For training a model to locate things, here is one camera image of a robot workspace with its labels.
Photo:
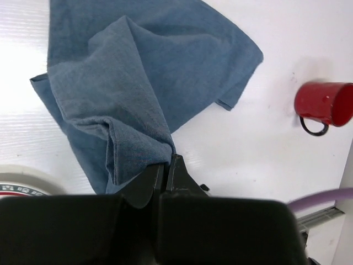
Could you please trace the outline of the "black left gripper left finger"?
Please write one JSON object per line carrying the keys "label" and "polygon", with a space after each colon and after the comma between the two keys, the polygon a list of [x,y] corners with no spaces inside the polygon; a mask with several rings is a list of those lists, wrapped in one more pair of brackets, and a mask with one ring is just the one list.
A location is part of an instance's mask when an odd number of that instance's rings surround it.
{"label": "black left gripper left finger", "polygon": [[164,176],[164,164],[147,166],[121,190],[121,196],[134,208],[142,209],[153,196],[158,181]]}

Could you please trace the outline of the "blue cloth placemat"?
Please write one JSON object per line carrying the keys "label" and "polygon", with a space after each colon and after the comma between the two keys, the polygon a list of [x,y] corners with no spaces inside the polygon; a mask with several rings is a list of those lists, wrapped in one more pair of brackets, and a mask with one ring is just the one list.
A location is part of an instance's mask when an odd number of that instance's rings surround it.
{"label": "blue cloth placemat", "polygon": [[33,77],[97,194],[170,163],[171,134],[212,103],[231,110],[263,61],[203,1],[51,1],[47,71]]}

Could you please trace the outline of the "red enamel mug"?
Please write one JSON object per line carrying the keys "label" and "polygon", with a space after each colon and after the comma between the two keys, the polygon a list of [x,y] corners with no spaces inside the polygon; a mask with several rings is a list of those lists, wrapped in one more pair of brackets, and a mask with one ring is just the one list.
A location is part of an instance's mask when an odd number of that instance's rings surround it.
{"label": "red enamel mug", "polygon": [[[305,132],[323,136],[331,125],[342,127],[352,119],[352,83],[307,82],[296,93],[294,109]],[[310,131],[305,119],[322,123],[322,130]]]}

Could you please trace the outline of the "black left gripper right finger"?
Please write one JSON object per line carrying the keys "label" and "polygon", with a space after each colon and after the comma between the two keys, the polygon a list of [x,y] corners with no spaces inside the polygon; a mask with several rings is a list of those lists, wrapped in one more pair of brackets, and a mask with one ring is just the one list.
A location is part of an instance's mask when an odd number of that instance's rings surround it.
{"label": "black left gripper right finger", "polygon": [[198,185],[189,175],[183,156],[172,156],[165,192],[187,196],[208,197],[207,189],[207,186]]}

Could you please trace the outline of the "white plate green red rim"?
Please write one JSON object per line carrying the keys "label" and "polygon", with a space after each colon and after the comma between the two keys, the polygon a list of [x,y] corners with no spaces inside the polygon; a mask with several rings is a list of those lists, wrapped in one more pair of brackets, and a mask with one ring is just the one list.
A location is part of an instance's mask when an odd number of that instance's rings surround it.
{"label": "white plate green red rim", "polygon": [[20,165],[1,165],[1,196],[64,195],[67,191],[55,177]]}

